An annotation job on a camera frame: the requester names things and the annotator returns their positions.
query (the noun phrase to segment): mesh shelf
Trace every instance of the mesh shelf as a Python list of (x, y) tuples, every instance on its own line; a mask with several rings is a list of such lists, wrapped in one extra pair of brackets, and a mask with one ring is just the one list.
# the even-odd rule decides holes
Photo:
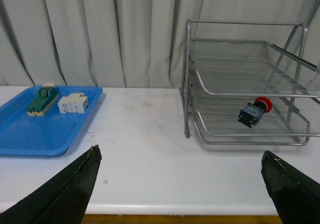
[[(192, 23), (293, 28), (280, 48), (264, 40), (191, 38)], [(287, 51), (298, 28), (299, 57)], [(307, 30), (303, 23), (187, 20), (180, 89), (186, 137), (190, 112), (209, 144), (302, 146), (320, 137), (320, 85), (310, 85), (320, 68), (300, 58)], [(255, 120), (242, 117), (243, 124), (239, 113), (259, 97), (268, 97), (273, 107), (249, 128)]]
[(238, 116), (256, 97), (208, 95), (195, 77), (193, 72), (192, 112), (198, 132), (207, 143), (302, 145), (306, 136), (319, 133), (320, 106), (311, 98), (296, 98), (292, 105), (286, 97), (271, 97), (273, 109), (262, 116), (257, 126), (249, 128), (238, 121)]
[(190, 55), (202, 87), (211, 95), (320, 96), (319, 89), (308, 90), (295, 80), (294, 60), (285, 57), (277, 64), (281, 53), (264, 41), (192, 40)]

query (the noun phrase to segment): gray curtain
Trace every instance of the gray curtain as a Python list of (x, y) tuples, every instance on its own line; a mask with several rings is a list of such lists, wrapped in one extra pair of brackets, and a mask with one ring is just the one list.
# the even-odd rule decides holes
[[(306, 22), (320, 62), (320, 0), (0, 0), (0, 85), (178, 88), (190, 19)], [(198, 26), (197, 35), (215, 35)], [(251, 38), (260, 32), (225, 29)], [(264, 37), (284, 42), (282, 30)], [(315, 80), (308, 80), (312, 85)]]

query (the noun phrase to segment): white table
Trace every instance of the white table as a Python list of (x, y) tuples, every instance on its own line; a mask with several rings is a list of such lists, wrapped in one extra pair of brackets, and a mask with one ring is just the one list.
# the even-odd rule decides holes
[[(25, 87), (0, 87), (0, 105)], [(55, 158), (0, 156), (0, 212), (98, 144), (102, 161), (87, 214), (276, 215), (262, 175), (270, 150), (320, 182), (320, 139), (303, 147), (202, 143), (184, 136), (178, 89), (104, 88), (81, 142)]]

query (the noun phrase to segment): plastic tray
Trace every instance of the plastic tray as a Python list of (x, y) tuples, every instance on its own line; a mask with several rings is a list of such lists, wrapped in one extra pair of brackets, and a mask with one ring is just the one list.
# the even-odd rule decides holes
[[(41, 86), (30, 87), (0, 107), (0, 155), (58, 157), (63, 155), (84, 128), (102, 89), (93, 86), (57, 86), (60, 98), (44, 116), (29, 116), (27, 105)], [(70, 93), (84, 93), (89, 100), (85, 113), (59, 112), (58, 101)]]

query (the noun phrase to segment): metal frame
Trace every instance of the metal frame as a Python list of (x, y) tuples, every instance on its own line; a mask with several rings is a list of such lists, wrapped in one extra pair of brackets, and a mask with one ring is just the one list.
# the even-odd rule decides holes
[[(306, 38), (307, 38), (307, 32), (308, 32), (308, 27), (306, 26), (305, 23), (300, 23), (300, 22), (246, 22), (246, 21), (216, 21), (216, 20), (191, 20), (188, 19), (185, 24), (185, 37), (184, 37), (184, 49), (183, 49), (183, 66), (182, 66), (182, 78), (181, 78), (181, 88), (180, 88), (180, 95), (182, 98), (182, 105), (183, 105), (183, 117), (184, 117), (184, 133), (187, 138), (190, 137), (190, 131), (189, 131), (189, 115), (193, 114), (195, 115), (194, 109), (192, 107), (192, 92), (191, 92), (191, 76), (190, 76), (190, 69), (191, 69), (191, 63), (194, 61), (191, 56), (191, 41), (195, 40), (191, 38), (191, 29), (192, 29), (192, 23), (210, 23), (210, 24), (238, 24), (238, 25), (263, 25), (263, 26), (293, 26), (292, 31), (284, 45), (284, 48), (280, 48), (277, 45), (267, 43), (271, 48), (274, 50), (280, 52), (280, 56), (275, 64), (275, 68), (278, 68), (281, 60), (283, 59), (284, 56), (289, 57), (290, 59), (294, 60), (297, 62), (296, 65), (296, 70), (295, 70), (295, 76), (294, 80), (292, 79), (293, 82), (298, 83), (299, 78), (300, 78), (300, 71), (301, 71), (301, 66), (305, 66), (308, 69), (320, 73), (320, 70), (317, 68), (317, 66), (313, 65), (312, 63), (303, 60), (303, 54), (304, 54), (304, 49), (306, 45)], [(292, 39), (294, 38), (298, 28), (302, 28), (302, 37), (300, 41), (300, 48), (299, 48), (299, 54), (298, 56), (293, 55), (292, 53), (288, 52), (288, 48), (291, 44)], [(251, 40), (241, 40), (244, 42), (252, 42)], [(201, 77), (198, 76), (198, 79), (200, 80), (202, 88), (209, 94), (209, 95), (221, 95), (221, 96), (258, 96), (259, 94), (256, 93), (212, 93), (209, 90), (206, 89), (204, 84), (201, 81)], [(269, 94), (267, 96), (270, 97), (279, 97), (283, 98), (286, 101), (286, 105), (294, 106), (295, 98), (301, 98), (301, 97), (308, 97), (312, 98), (314, 101), (317, 101), (319, 104), (319, 101), (316, 99), (320, 97), (320, 94), (310, 94), (304, 88), (302, 87), (302, 94), (297, 94), (297, 91), (301, 91), (300, 88), (292, 88), (291, 94)], [(290, 122), (291, 120), (291, 115), (293, 113), (293, 108), (288, 109), (288, 114), (286, 117), (286, 120)], [(201, 118), (201, 114), (199, 115), (201, 123), (195, 122), (196, 128), (198, 129), (199, 135), (202, 140), (204, 138), (202, 137), (200, 131), (199, 131), (199, 126), (198, 125), (203, 125), (204, 129), (206, 129), (205, 123), (203, 119)], [(307, 131), (306, 133), (278, 133), (278, 134), (270, 134), (270, 133), (253, 133), (253, 134), (214, 134), (210, 133), (208, 130), (208, 134), (212, 135), (213, 137), (245, 137), (245, 136), (253, 136), (253, 137), (274, 137), (274, 136), (279, 136), (279, 137), (306, 137), (306, 141), (303, 143), (286, 143), (286, 145), (292, 145), (292, 146), (303, 146), (306, 145), (309, 141), (310, 137), (320, 137), (320, 133), (314, 134), (310, 133), (310, 122), (303, 116), (301, 115), (301, 118), (304, 119), (307, 123), (306, 128)], [(209, 144), (228, 144), (226, 142), (209, 142)], [(229, 144), (248, 144), (252, 145), (252, 143), (243, 143), (243, 142), (232, 142)], [(263, 143), (264, 145), (283, 145), (283, 143)]]

